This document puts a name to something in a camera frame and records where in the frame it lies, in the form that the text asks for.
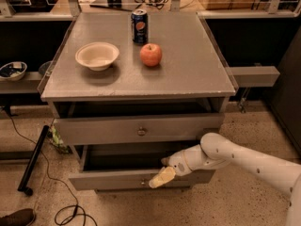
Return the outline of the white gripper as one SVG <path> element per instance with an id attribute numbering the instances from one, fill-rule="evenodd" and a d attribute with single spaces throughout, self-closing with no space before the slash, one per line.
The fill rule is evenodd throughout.
<path id="1" fill-rule="evenodd" d="M 164 157 L 161 159 L 161 163 L 164 166 L 159 172 L 149 181 L 150 188 L 157 188 L 163 186 L 172 181 L 175 176 L 185 176 L 192 172 L 189 167 L 189 151 L 181 150 L 170 157 Z"/>

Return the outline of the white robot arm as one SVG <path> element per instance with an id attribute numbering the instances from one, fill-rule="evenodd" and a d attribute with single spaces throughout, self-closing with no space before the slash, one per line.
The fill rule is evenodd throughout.
<path id="1" fill-rule="evenodd" d="M 197 170 L 217 170 L 233 163 L 290 198 L 285 226 L 301 226 L 301 166 L 237 145 L 217 134 L 205 134 L 198 145 L 161 159 L 164 165 L 149 181 L 151 188 Z"/>

